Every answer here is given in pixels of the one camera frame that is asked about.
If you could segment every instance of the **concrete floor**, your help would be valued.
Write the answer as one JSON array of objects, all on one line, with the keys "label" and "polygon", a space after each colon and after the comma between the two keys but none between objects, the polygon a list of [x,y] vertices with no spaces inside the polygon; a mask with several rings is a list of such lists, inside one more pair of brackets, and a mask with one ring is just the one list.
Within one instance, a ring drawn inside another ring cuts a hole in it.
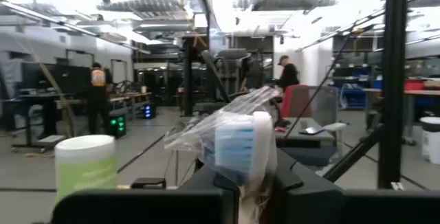
[{"label": "concrete floor", "polygon": [[[127,136],[117,141],[118,165],[122,166],[140,151],[156,141],[179,119],[174,108],[160,108],[154,120],[137,120],[129,122]],[[359,138],[365,135],[364,115],[359,111],[344,111],[340,119],[351,125],[344,131],[344,142],[354,146]],[[24,142],[24,137],[0,138],[0,219],[7,224],[26,224],[37,221],[48,221],[54,207],[55,193],[52,192],[6,192],[5,188],[55,188],[53,158],[28,158],[25,151],[11,153],[10,145]],[[368,152],[337,184],[347,189],[375,189],[377,181],[377,147]],[[192,173],[192,162],[195,154],[179,154],[179,179],[182,181]],[[167,173],[165,169],[170,160]],[[119,183],[130,184],[138,177],[166,176],[170,186],[175,184],[175,158],[171,152],[164,150],[164,143],[159,142],[137,161],[123,170]],[[402,179],[406,190],[440,190],[440,166],[429,164],[421,158],[420,147],[403,147]]]}]

